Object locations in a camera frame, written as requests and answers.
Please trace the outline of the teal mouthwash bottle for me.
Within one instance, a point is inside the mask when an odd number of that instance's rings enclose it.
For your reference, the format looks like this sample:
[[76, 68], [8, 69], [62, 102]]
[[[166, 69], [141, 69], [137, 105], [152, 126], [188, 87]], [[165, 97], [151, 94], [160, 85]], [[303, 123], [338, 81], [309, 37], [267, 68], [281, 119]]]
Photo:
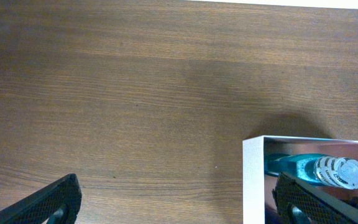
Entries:
[[310, 185], [358, 189], [358, 161], [325, 154], [271, 154], [264, 157], [264, 173], [287, 172]]

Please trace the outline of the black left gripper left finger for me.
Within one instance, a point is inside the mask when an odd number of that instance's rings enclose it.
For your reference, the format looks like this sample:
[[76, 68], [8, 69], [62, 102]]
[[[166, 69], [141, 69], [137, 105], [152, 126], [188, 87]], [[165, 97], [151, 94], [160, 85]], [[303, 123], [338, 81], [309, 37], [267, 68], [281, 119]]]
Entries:
[[68, 174], [0, 211], [0, 223], [74, 223], [81, 207], [76, 174]]

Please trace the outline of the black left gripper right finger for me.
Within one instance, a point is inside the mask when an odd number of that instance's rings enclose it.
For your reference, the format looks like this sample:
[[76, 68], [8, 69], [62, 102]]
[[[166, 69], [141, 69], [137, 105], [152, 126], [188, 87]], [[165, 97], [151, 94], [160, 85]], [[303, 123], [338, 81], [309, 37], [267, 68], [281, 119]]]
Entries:
[[358, 224], [358, 197], [340, 200], [287, 172], [278, 176], [272, 195], [284, 223]]

